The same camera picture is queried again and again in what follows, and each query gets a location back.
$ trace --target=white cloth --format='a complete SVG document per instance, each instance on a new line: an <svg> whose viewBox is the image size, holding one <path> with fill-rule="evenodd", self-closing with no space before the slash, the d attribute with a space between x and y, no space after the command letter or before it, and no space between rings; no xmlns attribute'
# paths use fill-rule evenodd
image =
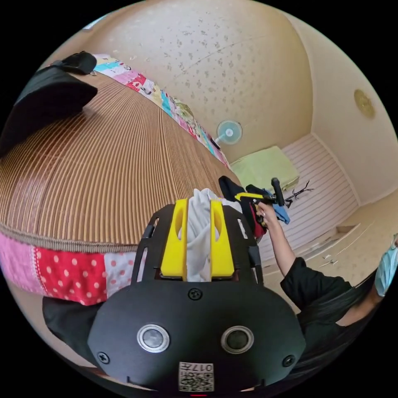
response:
<svg viewBox="0 0 398 398"><path fill-rule="evenodd" d="M231 206L242 213L239 202L218 198L209 189L194 189L189 199L187 225L187 280L188 282L210 282L210 201L219 200L224 206Z"/></svg>

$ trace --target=black handle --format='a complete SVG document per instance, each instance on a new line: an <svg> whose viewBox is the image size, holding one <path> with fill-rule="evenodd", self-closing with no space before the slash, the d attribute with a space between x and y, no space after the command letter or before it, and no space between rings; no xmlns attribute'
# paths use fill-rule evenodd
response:
<svg viewBox="0 0 398 398"><path fill-rule="evenodd" d="M277 199L277 202L278 202L279 206L284 206L285 205L285 199L283 198L283 194L282 194L281 185L279 183L279 180L277 178L273 178L271 180L271 185L274 188L275 197Z"/></svg>

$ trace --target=red polka dot fabric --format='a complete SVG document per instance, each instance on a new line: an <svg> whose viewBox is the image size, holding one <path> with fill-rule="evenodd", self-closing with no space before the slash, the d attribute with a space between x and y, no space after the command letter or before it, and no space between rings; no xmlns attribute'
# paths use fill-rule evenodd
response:
<svg viewBox="0 0 398 398"><path fill-rule="evenodd" d="M36 269L46 295L90 306L107 299L103 254L34 249Z"/></svg>

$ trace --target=black pillow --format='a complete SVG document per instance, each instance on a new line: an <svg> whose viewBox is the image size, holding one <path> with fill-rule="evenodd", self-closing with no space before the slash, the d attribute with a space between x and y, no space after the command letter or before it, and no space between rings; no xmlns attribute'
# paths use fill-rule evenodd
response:
<svg viewBox="0 0 398 398"><path fill-rule="evenodd" d="M92 58L95 60L94 56L84 52L74 54L34 74L18 97L0 134L0 158L36 131L75 116L97 95L96 87L64 71L88 74L95 67Z"/></svg>

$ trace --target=woman's arm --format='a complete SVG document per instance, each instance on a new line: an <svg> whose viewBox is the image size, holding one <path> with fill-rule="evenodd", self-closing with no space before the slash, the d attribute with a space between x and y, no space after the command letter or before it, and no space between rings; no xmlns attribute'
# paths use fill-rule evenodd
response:
<svg viewBox="0 0 398 398"><path fill-rule="evenodd" d="M259 203L258 206L259 215L264 217L264 221L267 224L272 248L274 249L275 260L277 261L282 275L285 277L291 269L291 266L296 259L296 255L293 253L293 250L285 237L274 208L263 203Z"/></svg>

